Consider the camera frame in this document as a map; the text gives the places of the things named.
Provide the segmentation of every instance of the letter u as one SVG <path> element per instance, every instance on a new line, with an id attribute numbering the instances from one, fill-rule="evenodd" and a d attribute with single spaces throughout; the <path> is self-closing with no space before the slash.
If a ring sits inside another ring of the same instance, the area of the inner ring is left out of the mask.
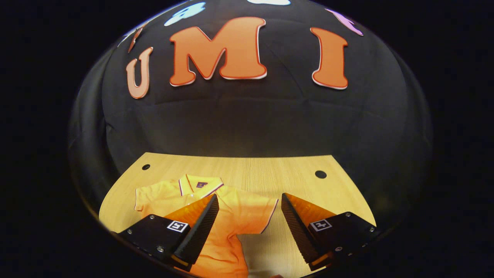
<path id="1" fill-rule="evenodd" d="M 139 55 L 139 60 L 141 61 L 141 84 L 139 86 L 135 83 L 135 65 L 137 64 L 137 59 L 130 61 L 126 67 L 128 91 L 133 98 L 143 98 L 149 90 L 149 55 L 151 52 L 153 52 L 152 47 L 144 50 Z"/>

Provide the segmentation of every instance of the orange polo shirt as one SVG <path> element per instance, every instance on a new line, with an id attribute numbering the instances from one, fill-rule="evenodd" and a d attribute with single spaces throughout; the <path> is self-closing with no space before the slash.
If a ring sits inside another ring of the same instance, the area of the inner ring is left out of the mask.
<path id="1" fill-rule="evenodd" d="M 134 210 L 142 217 L 165 216 L 215 193 L 219 211 L 204 247 L 190 273 L 200 277 L 246 278 L 248 268 L 238 234 L 262 233 L 278 199 L 263 197 L 223 184 L 221 178 L 184 175 L 136 189 Z"/>

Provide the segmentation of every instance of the letter m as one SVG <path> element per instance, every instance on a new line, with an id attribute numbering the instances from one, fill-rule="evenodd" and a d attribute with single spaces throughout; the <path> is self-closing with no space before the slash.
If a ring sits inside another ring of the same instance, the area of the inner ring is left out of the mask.
<path id="1" fill-rule="evenodd" d="M 266 21 L 258 17 L 234 18 L 210 40 L 198 27 L 179 31 L 170 37 L 175 44 L 174 73 L 170 84 L 174 87 L 195 81 L 196 74 L 189 69 L 189 58 L 197 70 L 209 80 L 226 52 L 225 65 L 219 74 L 225 79 L 261 79 L 267 69 L 259 60 L 259 28 Z"/>

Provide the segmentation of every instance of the shirt logo patch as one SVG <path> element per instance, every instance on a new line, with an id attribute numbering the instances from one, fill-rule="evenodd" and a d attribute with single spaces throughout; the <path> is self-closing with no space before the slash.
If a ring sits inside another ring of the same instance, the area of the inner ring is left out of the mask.
<path id="1" fill-rule="evenodd" d="M 207 185 L 207 183 L 198 182 L 196 187 L 197 188 L 203 188 L 205 185 Z"/>
<path id="2" fill-rule="evenodd" d="M 185 227 L 187 227 L 187 225 L 188 225 L 187 223 L 173 221 L 172 223 L 170 223 L 170 225 L 168 225 L 167 228 L 172 231 L 183 232 Z"/>
<path id="3" fill-rule="evenodd" d="M 312 222 L 310 225 L 316 230 L 316 232 L 333 227 L 326 219 L 322 219 L 316 222 Z"/>

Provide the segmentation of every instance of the black background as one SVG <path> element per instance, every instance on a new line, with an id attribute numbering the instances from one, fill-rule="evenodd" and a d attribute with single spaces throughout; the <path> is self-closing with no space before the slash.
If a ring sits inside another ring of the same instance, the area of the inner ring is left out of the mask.
<path id="1" fill-rule="evenodd" d="M 401 55 L 426 93 L 435 129 L 433 174 L 416 209 L 380 247 L 330 276 L 486 277 L 493 258 L 485 234 L 492 203 L 485 192 L 492 141 L 486 110 L 493 109 L 487 5 L 317 2 L 365 25 Z M 4 148 L 12 154 L 4 160 L 2 187 L 5 273 L 166 277 L 120 246 L 84 207 L 70 180 L 66 126 L 78 87 L 99 55 L 175 3 L 43 0 L 4 6 Z"/>

